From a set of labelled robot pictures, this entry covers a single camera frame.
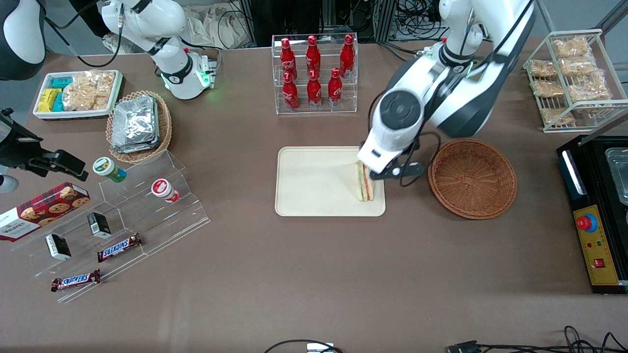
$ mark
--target black machine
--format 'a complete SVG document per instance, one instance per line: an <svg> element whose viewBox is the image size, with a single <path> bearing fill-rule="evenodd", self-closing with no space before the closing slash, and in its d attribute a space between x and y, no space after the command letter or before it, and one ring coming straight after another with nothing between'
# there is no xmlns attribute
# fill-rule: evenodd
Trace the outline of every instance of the black machine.
<svg viewBox="0 0 628 353"><path fill-rule="evenodd" d="M558 160L594 293L628 294L628 136L558 148Z"/></svg>
<svg viewBox="0 0 628 353"><path fill-rule="evenodd" d="M0 112L0 165L32 171L41 177L58 171L82 182L87 179L85 162L62 149L50 152L41 148L43 139L14 122L11 113L11 108Z"/></svg>

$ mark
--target brown table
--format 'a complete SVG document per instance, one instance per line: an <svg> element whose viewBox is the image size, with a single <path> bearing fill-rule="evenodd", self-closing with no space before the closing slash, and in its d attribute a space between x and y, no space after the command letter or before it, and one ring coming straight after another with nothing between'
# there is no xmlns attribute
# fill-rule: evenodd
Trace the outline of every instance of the brown table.
<svg viewBox="0 0 628 353"><path fill-rule="evenodd" d="M359 144L371 99L400 62L361 45L357 114L278 117L270 59L268 49L224 52L217 88L190 101L166 91L149 56L116 59L111 67L127 78L125 94L153 90L166 100L170 150L187 165L190 188L212 221L68 305L57 304L49 282L35 280L28 260L3 242L0 347L263 352L280 340L310 338L347 353L441 352L471 339L560 344L565 325L589 339L611 330L628 341L628 298L589 292L555 154L574 135L540 131L520 71L477 135L517 173L517 198L504 215L463 220L438 203L424 178L405 189L388 182L382 217L282 218L273 207L279 149ZM50 55L44 71L83 68L75 58ZM107 155L104 120L31 117L27 126L44 146L89 163ZM68 180L11 173L22 185L0 198L0 212ZM79 185L95 192L101 180L92 175ZM283 351L305 351L291 348Z"/></svg>

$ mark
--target round basket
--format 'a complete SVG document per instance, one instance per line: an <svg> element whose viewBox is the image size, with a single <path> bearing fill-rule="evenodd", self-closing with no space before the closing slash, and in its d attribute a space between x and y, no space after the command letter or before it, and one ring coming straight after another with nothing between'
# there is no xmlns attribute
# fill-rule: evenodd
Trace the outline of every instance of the round basket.
<svg viewBox="0 0 628 353"><path fill-rule="evenodd" d="M170 139L172 138L172 120L170 119L170 111L166 106L166 102L163 101L163 98L161 98L160 95L155 92L141 90L124 96L120 101L135 99L144 94L155 98L155 101L157 102L157 115L159 119L159 134L161 136L161 143L157 148L131 153L118 153L110 148L109 152L111 155L119 161L136 164L163 151L168 148L168 145L170 144ZM109 144L111 144L111 136L113 134L113 120L114 112L111 111L109 112L109 117L107 118L107 131L105 132Z"/></svg>
<svg viewBox="0 0 628 353"><path fill-rule="evenodd" d="M501 215L517 194L517 177L510 162L493 146L476 139L443 145L428 172L436 198L468 219Z"/></svg>

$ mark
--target cookie box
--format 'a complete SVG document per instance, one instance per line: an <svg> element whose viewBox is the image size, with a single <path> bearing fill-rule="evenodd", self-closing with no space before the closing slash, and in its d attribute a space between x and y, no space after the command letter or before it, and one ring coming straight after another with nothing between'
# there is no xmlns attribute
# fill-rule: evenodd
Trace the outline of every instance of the cookie box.
<svg viewBox="0 0 628 353"><path fill-rule="evenodd" d="M16 241L89 200L86 190L65 182L0 215L0 240Z"/></svg>
<svg viewBox="0 0 628 353"><path fill-rule="evenodd" d="M105 118L109 116L109 112L113 110L114 105L116 104L119 96L122 94L122 82L124 80L124 77L122 76L122 73L118 70L102 70L102 71L113 72L116 75L114 79L113 87L111 88L111 94L109 94L109 102L107 103L107 107L105 109L101 109L98 111L70 111L70 112L37 111L38 103L41 100L44 90L51 88L52 79L57 79L60 77L72 77L76 73L81 73L83 71L51 72L51 73L46 74L46 76L43 79L43 82L41 83L39 94L37 95L37 99L35 100L35 105L33 106L33 115L40 118L41 120L46 120L46 121L98 119L98 118Z"/></svg>

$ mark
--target coca-cola bottle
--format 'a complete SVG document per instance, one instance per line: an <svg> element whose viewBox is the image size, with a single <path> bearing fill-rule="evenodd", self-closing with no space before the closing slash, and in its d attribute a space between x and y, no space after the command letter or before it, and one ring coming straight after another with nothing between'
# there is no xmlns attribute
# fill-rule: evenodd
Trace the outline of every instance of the coca-cola bottle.
<svg viewBox="0 0 628 353"><path fill-rule="evenodd" d="M340 50L340 76L348 79L353 74L355 49L353 47L353 35L345 36L345 45Z"/></svg>
<svg viewBox="0 0 628 353"><path fill-rule="evenodd" d="M310 108L318 110L323 105L320 83L318 82L318 74L316 70L310 70L308 71L308 76L310 78L308 81L308 103Z"/></svg>
<svg viewBox="0 0 628 353"><path fill-rule="evenodd" d="M294 112L299 109L299 94L296 91L296 85L292 81L292 73L283 73L283 98L286 101L288 111Z"/></svg>
<svg viewBox="0 0 628 353"><path fill-rule="evenodd" d="M305 60L308 71L316 70L316 73L320 76L320 51L318 51L316 36L308 37L308 49L305 52Z"/></svg>
<svg viewBox="0 0 628 353"><path fill-rule="evenodd" d="M329 96L329 106L332 108L340 107L340 101L342 100L342 80L340 79L340 69L337 67L332 69L332 78L329 80L327 93Z"/></svg>
<svg viewBox="0 0 628 353"><path fill-rule="evenodd" d="M290 48L290 41L287 38L281 39L281 68L283 72L289 72L292 75L292 79L296 80L296 60L295 54Z"/></svg>

